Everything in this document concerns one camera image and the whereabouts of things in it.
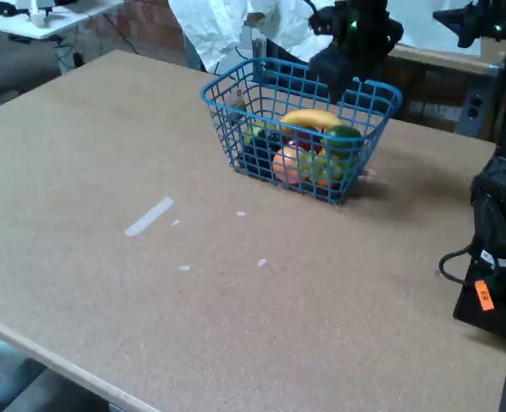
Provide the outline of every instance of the plastic fruit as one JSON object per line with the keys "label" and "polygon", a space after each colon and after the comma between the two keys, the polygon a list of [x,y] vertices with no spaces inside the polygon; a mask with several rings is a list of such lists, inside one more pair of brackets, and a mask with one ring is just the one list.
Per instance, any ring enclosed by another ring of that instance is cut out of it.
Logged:
{"label": "plastic fruit", "polygon": [[[314,127],[316,129],[330,129],[342,124],[340,118],[332,112],[317,109],[302,109],[288,112],[281,118],[281,123],[293,124],[301,127]],[[283,133],[292,133],[290,127],[282,126]]]}
{"label": "plastic fruit", "polygon": [[290,185],[296,185],[300,181],[298,158],[302,152],[306,151],[298,146],[285,146],[276,153],[272,167],[277,179]]}
{"label": "plastic fruit", "polygon": [[259,130],[257,136],[243,145],[245,167],[255,175],[271,178],[270,163],[276,152],[281,148],[281,136],[273,131],[266,139],[264,130]]}
{"label": "plastic fruit", "polygon": [[245,131],[245,134],[244,134],[245,136],[244,136],[243,140],[244,140],[245,144],[251,144],[251,142],[253,141],[253,139],[255,137],[260,137],[260,138],[265,139],[265,133],[267,130],[268,131],[277,130],[277,126],[272,123],[268,123],[268,122],[265,123],[265,128],[263,127],[262,123],[250,124],[247,127],[247,130]]}
{"label": "plastic fruit", "polygon": [[[314,127],[307,127],[306,129],[310,129],[311,131],[318,131]],[[307,133],[306,131],[297,131],[296,138],[294,139],[298,145],[309,152],[312,149],[312,142],[314,142],[314,149],[317,152],[323,149],[323,146],[320,144],[316,144],[321,142],[321,137],[312,135],[311,133]]]}
{"label": "plastic fruit", "polygon": [[318,175],[316,183],[320,186],[329,187],[329,170],[331,170],[331,184],[337,184],[344,176],[340,166],[332,166],[330,169],[322,169]]}
{"label": "plastic fruit", "polygon": [[333,126],[326,133],[330,137],[321,139],[324,149],[342,154],[344,158],[359,155],[363,148],[362,134],[353,127],[340,124]]}

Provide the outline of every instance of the white cloth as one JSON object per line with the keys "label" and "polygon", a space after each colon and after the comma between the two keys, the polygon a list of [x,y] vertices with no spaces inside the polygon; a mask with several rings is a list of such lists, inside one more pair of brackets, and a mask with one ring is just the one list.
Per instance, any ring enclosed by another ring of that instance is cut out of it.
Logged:
{"label": "white cloth", "polygon": [[[432,19],[432,11],[459,8],[468,1],[388,0],[387,9],[404,25],[402,43],[479,56],[479,41],[470,49],[459,49],[457,37]],[[332,39],[315,36],[310,30],[312,10],[303,0],[169,0],[169,4],[208,71],[240,44],[243,23],[251,13],[265,15],[257,24],[263,35],[304,61],[326,48]],[[314,0],[314,4],[320,9],[334,5],[334,0]]]}

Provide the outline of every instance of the red fruit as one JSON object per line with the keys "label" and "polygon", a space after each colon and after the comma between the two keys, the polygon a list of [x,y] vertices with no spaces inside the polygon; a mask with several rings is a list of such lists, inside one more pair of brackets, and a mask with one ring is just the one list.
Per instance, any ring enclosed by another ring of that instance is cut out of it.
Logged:
{"label": "red fruit", "polygon": [[[314,127],[306,127],[305,129],[309,129],[312,131],[317,131]],[[296,132],[296,138],[294,137],[285,137],[285,143],[290,144],[290,142],[295,142],[298,144],[301,148],[309,152],[312,149],[312,142],[319,143],[321,142],[321,137],[313,136],[310,133],[307,133],[306,131],[297,131]],[[315,144],[314,149],[316,153],[319,153],[320,150],[323,149],[323,146],[320,144]]]}

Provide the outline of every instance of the blue wire basket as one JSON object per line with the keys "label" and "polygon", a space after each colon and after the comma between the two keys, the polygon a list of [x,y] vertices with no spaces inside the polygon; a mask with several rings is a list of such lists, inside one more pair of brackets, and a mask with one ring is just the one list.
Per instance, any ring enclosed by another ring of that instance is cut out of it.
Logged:
{"label": "blue wire basket", "polygon": [[[375,151],[401,92],[354,79],[337,105],[308,66],[253,58],[205,86],[203,100],[229,164],[237,172],[331,203],[344,200]],[[348,136],[280,119],[291,111],[319,109],[340,119]]]}

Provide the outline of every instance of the cork table surface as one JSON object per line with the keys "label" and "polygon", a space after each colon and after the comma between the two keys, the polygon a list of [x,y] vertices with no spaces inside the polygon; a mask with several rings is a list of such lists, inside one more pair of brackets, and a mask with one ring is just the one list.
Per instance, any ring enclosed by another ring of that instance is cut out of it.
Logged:
{"label": "cork table surface", "polygon": [[497,410],[436,274],[493,147],[391,121],[336,208],[230,170],[209,80],[115,52],[0,107],[0,337],[130,412]]}

